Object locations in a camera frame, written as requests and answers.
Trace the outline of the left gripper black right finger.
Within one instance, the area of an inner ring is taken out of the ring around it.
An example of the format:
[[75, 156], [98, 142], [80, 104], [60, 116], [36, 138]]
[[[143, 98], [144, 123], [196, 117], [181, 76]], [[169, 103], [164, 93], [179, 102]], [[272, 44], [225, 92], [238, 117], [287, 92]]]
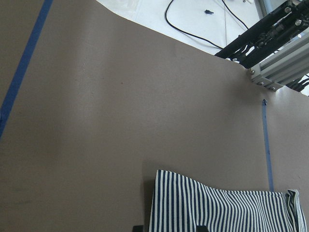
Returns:
[[196, 232], [209, 232], [209, 229], [205, 225], [197, 225]]

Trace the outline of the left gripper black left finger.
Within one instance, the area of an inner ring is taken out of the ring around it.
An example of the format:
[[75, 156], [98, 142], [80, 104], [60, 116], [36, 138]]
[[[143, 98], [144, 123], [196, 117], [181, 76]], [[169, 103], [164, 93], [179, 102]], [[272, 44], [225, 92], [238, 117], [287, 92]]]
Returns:
[[135, 225], [132, 228], [132, 232], [144, 232], [144, 226], [143, 225]]

